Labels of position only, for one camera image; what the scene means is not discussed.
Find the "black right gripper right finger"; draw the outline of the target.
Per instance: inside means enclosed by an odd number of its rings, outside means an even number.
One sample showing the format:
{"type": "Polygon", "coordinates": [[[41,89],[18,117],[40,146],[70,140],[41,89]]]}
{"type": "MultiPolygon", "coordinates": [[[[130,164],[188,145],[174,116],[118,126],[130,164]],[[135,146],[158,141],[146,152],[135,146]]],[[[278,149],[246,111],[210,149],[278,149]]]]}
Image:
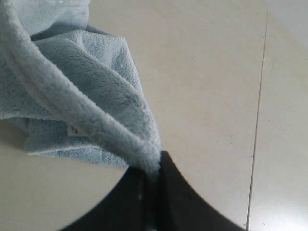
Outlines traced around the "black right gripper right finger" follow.
{"type": "Polygon", "coordinates": [[[161,152],[157,203],[158,231],[243,230],[191,187],[166,151],[161,152]]]}

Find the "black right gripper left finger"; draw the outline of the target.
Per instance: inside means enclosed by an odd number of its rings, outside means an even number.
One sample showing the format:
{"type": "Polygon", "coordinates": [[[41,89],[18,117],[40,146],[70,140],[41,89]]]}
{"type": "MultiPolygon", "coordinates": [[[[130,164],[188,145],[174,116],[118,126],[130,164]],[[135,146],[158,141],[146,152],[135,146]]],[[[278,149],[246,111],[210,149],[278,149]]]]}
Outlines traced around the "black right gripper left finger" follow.
{"type": "Polygon", "coordinates": [[[145,173],[129,167],[117,185],[92,210],[64,231],[147,230],[145,173]]]}

